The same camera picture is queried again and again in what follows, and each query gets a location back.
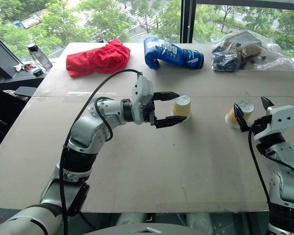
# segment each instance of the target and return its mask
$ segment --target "black chair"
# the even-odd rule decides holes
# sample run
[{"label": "black chair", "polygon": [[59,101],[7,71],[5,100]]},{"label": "black chair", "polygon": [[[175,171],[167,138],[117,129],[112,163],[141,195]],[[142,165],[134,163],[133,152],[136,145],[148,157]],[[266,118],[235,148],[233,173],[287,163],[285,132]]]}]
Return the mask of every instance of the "black chair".
[{"label": "black chair", "polygon": [[0,90],[0,143],[25,105],[26,101]]}]

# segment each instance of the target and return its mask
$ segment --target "window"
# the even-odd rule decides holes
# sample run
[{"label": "window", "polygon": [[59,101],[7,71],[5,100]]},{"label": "window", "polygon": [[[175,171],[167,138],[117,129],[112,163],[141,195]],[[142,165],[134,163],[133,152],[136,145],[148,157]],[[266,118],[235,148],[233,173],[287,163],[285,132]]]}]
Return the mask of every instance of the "window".
[{"label": "window", "polygon": [[29,43],[48,58],[58,57],[71,42],[142,42],[158,35],[178,43],[180,18],[181,0],[5,0],[0,38],[28,61]]},{"label": "window", "polygon": [[239,29],[273,37],[284,52],[294,58],[294,10],[197,4],[193,43],[210,42],[212,34],[222,35]]}]

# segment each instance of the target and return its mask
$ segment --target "robotic arm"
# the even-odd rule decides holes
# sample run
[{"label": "robotic arm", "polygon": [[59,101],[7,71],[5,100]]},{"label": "robotic arm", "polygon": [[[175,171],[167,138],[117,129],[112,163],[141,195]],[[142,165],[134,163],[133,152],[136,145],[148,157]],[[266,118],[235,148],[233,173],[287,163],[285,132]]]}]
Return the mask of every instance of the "robotic arm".
[{"label": "robotic arm", "polygon": [[[92,165],[104,142],[112,137],[112,129],[131,121],[136,124],[150,122],[156,128],[178,124],[186,117],[157,119],[154,112],[155,100],[171,100],[178,96],[173,92],[154,92],[152,82],[139,75],[132,89],[132,101],[100,97],[89,103],[85,114],[72,126],[68,144],[63,147],[63,180],[68,216],[80,212],[89,190],[86,181]],[[40,204],[26,208],[2,223],[0,235],[57,233],[63,220],[59,169],[58,163],[41,195]]]},{"label": "robotic arm", "polygon": [[[269,180],[269,227],[268,235],[294,235],[294,148],[285,141],[283,133],[293,124],[292,105],[275,106],[261,97],[266,116],[250,127],[254,140],[259,141],[260,154],[274,161]],[[247,130],[242,112],[234,105],[241,130]]]}]

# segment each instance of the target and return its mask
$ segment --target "water bottle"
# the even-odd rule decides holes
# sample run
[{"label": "water bottle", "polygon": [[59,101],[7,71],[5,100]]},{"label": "water bottle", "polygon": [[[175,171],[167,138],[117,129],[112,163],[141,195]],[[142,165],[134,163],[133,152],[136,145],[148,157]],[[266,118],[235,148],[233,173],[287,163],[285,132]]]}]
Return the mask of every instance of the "water bottle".
[{"label": "water bottle", "polygon": [[47,71],[51,69],[52,63],[35,43],[28,44],[27,49],[29,50],[29,54],[37,59]]}]

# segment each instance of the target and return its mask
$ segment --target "bottle cap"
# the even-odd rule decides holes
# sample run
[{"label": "bottle cap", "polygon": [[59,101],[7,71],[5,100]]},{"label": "bottle cap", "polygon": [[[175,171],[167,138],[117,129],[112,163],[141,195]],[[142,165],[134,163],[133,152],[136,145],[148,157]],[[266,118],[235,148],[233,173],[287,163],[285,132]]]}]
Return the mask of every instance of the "bottle cap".
[{"label": "bottle cap", "polygon": [[27,49],[29,51],[38,51],[39,48],[35,43],[30,43],[27,45]]}]

